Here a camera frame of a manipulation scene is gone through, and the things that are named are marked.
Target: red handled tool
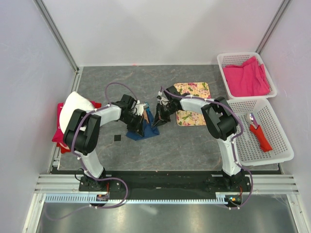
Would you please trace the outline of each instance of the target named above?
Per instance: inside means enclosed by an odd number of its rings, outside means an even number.
[[[272,150],[272,147],[270,146],[268,140],[263,134],[261,126],[257,123],[254,114],[248,113],[246,114],[247,122],[250,124],[250,131],[257,137],[260,148],[263,152],[268,152]]]

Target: gray floor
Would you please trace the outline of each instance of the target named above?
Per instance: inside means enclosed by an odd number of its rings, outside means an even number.
[[[85,67],[78,92],[80,95],[106,104],[104,89],[110,82],[130,86],[140,101],[147,101],[155,113],[156,96],[160,86],[175,83],[206,82],[212,98],[226,97],[219,68],[206,66],[132,66]],[[118,101],[130,92],[120,86],[108,89],[111,101]],[[206,126],[180,127],[175,116],[165,126],[159,127],[160,135],[134,141],[125,136],[127,129],[122,122],[110,122],[101,127],[97,154],[106,170],[221,170],[222,160],[216,140]],[[114,142],[114,135],[121,134],[121,141]],[[70,153],[60,160],[60,170],[76,170],[80,163]],[[252,169],[276,170],[277,165],[257,166]]]
[[[47,203],[50,217],[85,204]],[[126,204],[110,210],[83,209],[63,220],[42,215],[38,233],[297,233],[286,196],[253,195],[240,210],[205,204]]]

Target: white cushion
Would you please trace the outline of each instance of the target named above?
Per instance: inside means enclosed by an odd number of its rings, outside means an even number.
[[[63,133],[65,133],[72,113],[76,109],[92,111],[95,108],[90,101],[80,96],[76,91],[72,92],[66,99],[66,102],[59,116],[59,126]]]

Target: black mounting plate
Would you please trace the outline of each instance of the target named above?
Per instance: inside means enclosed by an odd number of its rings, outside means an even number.
[[[240,185],[244,192],[249,191],[249,178],[228,190],[225,178],[220,171],[107,171],[106,178],[117,177],[123,179],[129,187],[128,200],[188,200],[214,199],[216,192],[240,192]],[[105,182],[90,182],[82,177],[79,191],[106,191]],[[125,186],[119,181],[109,181],[111,200],[124,198]]]

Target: red handle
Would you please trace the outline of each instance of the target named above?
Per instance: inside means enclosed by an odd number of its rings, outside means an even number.
[[[268,152],[268,151],[272,150],[272,147],[270,146],[269,142],[267,141],[266,137],[264,136],[260,125],[257,127],[257,129],[255,129],[255,127],[253,125],[251,125],[250,131],[254,135],[256,135],[256,137],[260,143],[260,148],[263,150],[263,152]]]

